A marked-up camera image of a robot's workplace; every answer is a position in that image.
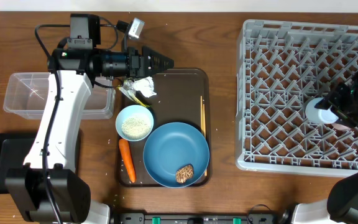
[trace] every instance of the white backdrop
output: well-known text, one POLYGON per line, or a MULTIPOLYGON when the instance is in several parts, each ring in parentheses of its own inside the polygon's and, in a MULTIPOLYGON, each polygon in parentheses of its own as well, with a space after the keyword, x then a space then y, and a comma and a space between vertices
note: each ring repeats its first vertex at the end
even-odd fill
POLYGON ((358 12, 358 0, 0 0, 0 11, 358 12))

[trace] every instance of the silver connector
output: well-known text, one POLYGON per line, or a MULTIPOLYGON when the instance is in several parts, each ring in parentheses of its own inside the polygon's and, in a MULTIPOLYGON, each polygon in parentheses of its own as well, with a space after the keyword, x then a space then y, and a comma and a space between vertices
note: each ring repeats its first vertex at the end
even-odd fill
POLYGON ((139 39, 140 33, 142 32, 144 22, 138 18, 135 18, 132 22, 131 28, 129 29, 128 36, 130 39, 139 39))

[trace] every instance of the rice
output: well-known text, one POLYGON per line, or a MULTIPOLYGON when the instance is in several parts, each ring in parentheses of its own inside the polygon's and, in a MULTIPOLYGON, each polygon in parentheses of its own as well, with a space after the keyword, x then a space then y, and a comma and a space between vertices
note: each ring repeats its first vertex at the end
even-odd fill
POLYGON ((123 122, 121 129, 129 139, 137 140, 150 132, 151 123, 146 115, 134 114, 123 122))

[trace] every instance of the brown food item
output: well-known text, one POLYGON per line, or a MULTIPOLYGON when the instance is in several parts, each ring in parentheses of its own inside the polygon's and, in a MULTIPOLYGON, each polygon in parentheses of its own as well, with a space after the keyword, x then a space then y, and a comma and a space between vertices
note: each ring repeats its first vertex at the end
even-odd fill
POLYGON ((177 171, 177 182, 183 184, 186 180, 192 178, 194 176, 194 168, 193 166, 187 165, 177 171))

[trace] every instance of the plastic bin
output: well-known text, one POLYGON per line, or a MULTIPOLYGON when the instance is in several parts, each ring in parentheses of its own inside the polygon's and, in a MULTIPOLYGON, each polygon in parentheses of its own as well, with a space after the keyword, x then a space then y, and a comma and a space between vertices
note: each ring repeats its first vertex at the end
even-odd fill
MULTIPOLYGON (((25 119, 41 119, 48 96, 49 73, 14 73, 7 85, 4 110, 25 119)), ((105 78, 97 82, 111 85, 105 78)), ((94 86, 85 104, 82 119, 109 119, 112 117, 115 90, 94 86)))
POLYGON ((315 124, 304 105, 358 70, 358 26, 248 20, 237 40, 235 158, 242 170, 347 177, 358 128, 315 124))

